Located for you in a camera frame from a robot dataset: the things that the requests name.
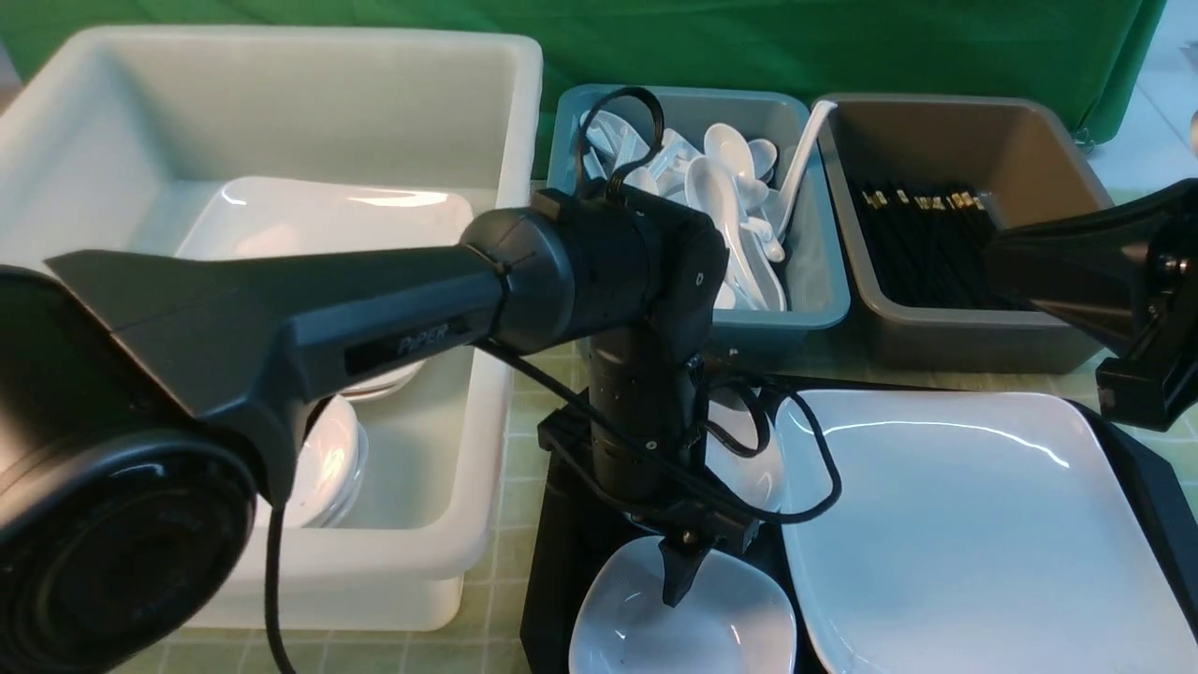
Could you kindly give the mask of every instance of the white plastic tub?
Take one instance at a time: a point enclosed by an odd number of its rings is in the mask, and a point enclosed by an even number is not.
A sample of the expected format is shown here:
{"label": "white plastic tub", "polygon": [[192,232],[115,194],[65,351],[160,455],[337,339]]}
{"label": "white plastic tub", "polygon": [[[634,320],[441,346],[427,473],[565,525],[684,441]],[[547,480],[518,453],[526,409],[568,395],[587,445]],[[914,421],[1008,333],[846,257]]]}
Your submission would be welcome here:
{"label": "white plastic tub", "polygon": [[[0,116],[0,263],[77,248],[171,254],[226,181],[276,176],[528,200],[541,55],[516,36],[104,28]],[[339,529],[288,532],[289,629],[435,630],[486,544],[509,371],[432,359],[358,408],[370,459]],[[258,627],[265,530],[193,626]]]}

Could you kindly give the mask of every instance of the white spoon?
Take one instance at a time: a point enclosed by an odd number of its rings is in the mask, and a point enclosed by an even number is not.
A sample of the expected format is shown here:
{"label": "white spoon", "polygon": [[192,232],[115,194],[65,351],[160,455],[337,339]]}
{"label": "white spoon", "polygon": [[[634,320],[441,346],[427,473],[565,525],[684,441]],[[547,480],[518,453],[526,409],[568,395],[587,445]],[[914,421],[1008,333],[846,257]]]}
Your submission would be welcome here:
{"label": "white spoon", "polygon": [[[665,163],[661,174],[657,176],[658,188],[661,190],[661,194],[670,198],[680,192],[683,182],[686,180],[686,166],[690,165],[690,162],[695,160],[695,157],[702,156],[702,152],[672,128],[667,128],[661,135],[661,146],[674,152],[670,157],[670,160]],[[685,200],[682,200],[680,196],[676,200],[685,204]]]}
{"label": "white spoon", "polygon": [[604,170],[603,162],[599,159],[599,154],[595,153],[594,147],[591,147],[586,154],[582,154],[582,169],[587,171],[587,177],[607,178],[607,171]]}
{"label": "white spoon", "polygon": [[633,172],[628,174],[628,177],[624,178],[624,184],[636,187],[649,194],[658,193],[658,181],[653,178],[653,174],[645,166],[633,169]]}
{"label": "white spoon", "polygon": [[770,189],[766,194],[766,200],[761,202],[752,214],[757,214],[762,219],[769,223],[774,227],[774,236],[778,237],[778,231],[781,230],[782,225],[782,211],[785,206],[782,205],[782,198],[779,195],[778,189]]}
{"label": "white spoon", "polygon": [[794,213],[794,200],[799,194],[799,184],[803,182],[803,174],[807,170],[807,160],[811,158],[811,150],[815,148],[816,139],[819,136],[819,128],[824,120],[836,109],[836,103],[831,101],[819,101],[811,108],[811,116],[803,127],[803,135],[799,136],[799,147],[794,151],[791,166],[786,169],[786,178],[782,180],[782,188],[779,189],[779,198],[782,200],[782,217],[773,223],[779,238],[786,238],[786,230],[791,225],[791,215]]}
{"label": "white spoon", "polygon": [[737,291],[728,285],[727,280],[720,283],[720,292],[715,295],[715,308],[718,309],[734,309],[737,308]]}
{"label": "white spoon", "polygon": [[740,194],[740,205],[746,211],[760,208],[769,198],[769,187],[756,178],[742,178],[737,176],[737,193]]}
{"label": "white spoon", "polygon": [[640,138],[635,133],[621,136],[619,151],[616,152],[616,160],[612,164],[612,170],[618,169],[619,166],[637,158],[639,154],[636,153],[636,141],[639,139]]}
{"label": "white spoon", "polygon": [[749,141],[749,152],[752,154],[754,177],[769,182],[774,176],[774,164],[778,163],[778,145],[766,138],[757,138]]}
{"label": "white spoon", "polygon": [[[579,126],[587,121],[583,116],[579,120]],[[610,125],[605,123],[603,120],[595,115],[595,119],[591,120],[591,126],[586,128],[587,142],[591,142],[591,147],[598,151],[606,158],[616,156],[616,150],[619,146],[619,136],[611,128]]]}
{"label": "white spoon", "polygon": [[749,141],[739,130],[726,123],[716,122],[707,128],[707,133],[703,134],[703,153],[724,162],[733,175],[757,177],[754,172]]}
{"label": "white spoon", "polygon": [[751,231],[757,237],[767,260],[780,262],[786,259],[786,250],[782,249],[782,244],[774,237],[774,225],[769,224],[769,221],[750,215],[740,220],[740,226]]}
{"label": "white spoon", "polygon": [[703,152],[722,162],[736,177],[737,193],[745,210],[756,208],[766,200],[769,187],[757,180],[752,148],[739,130],[722,122],[713,123],[703,134]]}
{"label": "white spoon", "polygon": [[749,302],[749,308],[768,308],[761,285],[754,278],[742,237],[740,204],[732,174],[719,160],[707,156],[698,157],[686,169],[684,190],[686,204],[707,213],[724,233],[724,243],[728,247],[730,257],[725,280],[740,287]]}

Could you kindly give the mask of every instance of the black tray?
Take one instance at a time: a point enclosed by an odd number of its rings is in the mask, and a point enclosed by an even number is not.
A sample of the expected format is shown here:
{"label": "black tray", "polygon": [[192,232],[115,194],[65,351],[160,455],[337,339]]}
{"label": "black tray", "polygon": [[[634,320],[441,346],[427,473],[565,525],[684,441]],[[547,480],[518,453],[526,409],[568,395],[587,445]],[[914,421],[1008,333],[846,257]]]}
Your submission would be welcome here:
{"label": "black tray", "polygon": [[[912,387],[786,378],[795,391],[821,389],[922,390]],[[1130,436],[1081,405],[1127,503],[1178,597],[1190,630],[1198,640],[1198,523],[1194,522],[1173,467]],[[563,408],[553,415],[577,417]],[[599,503],[579,478],[556,457],[550,461],[545,499],[540,510],[528,594],[520,624],[520,640],[532,674],[568,670],[574,621],[591,583],[607,559],[624,544],[647,535],[619,512]],[[794,596],[781,528],[762,526],[742,559],[774,578],[794,607],[799,620],[795,674],[825,674],[807,637]]]}

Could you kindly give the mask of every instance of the chopstick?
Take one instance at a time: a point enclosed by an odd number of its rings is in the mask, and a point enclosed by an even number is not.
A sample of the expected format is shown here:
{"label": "chopstick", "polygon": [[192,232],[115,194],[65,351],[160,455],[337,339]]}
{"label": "chopstick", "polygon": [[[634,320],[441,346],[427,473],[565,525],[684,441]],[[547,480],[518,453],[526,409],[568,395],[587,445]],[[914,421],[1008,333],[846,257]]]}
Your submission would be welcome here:
{"label": "chopstick", "polygon": [[986,284],[981,249],[997,231],[973,187],[921,189],[849,180],[878,286],[896,303],[1018,309]]}

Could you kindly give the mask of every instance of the green backdrop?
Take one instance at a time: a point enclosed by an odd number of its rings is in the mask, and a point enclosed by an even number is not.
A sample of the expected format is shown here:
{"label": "green backdrop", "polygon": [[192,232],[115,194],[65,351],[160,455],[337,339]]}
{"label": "green backdrop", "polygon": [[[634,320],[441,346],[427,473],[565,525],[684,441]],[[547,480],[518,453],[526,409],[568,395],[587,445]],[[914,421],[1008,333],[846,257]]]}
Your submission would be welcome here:
{"label": "green backdrop", "polygon": [[528,35],[545,51],[538,171],[581,83],[1018,96],[1114,135],[1164,0],[0,0],[31,75],[73,32],[120,23],[411,26]]}

